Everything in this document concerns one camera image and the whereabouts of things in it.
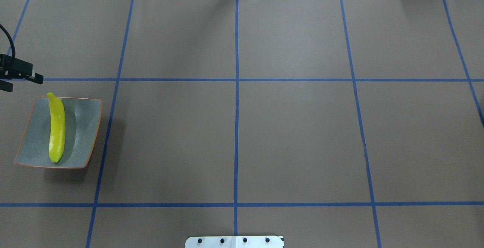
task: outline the black cable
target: black cable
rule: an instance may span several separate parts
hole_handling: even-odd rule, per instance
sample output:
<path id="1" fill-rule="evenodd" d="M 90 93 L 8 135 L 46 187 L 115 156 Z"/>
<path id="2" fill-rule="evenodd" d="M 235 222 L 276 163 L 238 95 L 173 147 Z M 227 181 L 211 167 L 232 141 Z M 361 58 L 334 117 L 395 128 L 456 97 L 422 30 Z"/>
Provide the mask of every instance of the black cable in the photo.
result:
<path id="1" fill-rule="evenodd" d="M 0 24 L 0 29 L 5 33 L 5 35 L 8 38 L 8 42 L 10 43 L 10 48 L 12 48 L 12 60 L 10 61 L 10 64 L 8 65 L 9 67 L 14 63 L 15 60 L 15 45 L 14 45 L 14 40 L 12 40 L 12 36 L 10 36 L 10 33 L 8 33 L 7 29 Z"/>

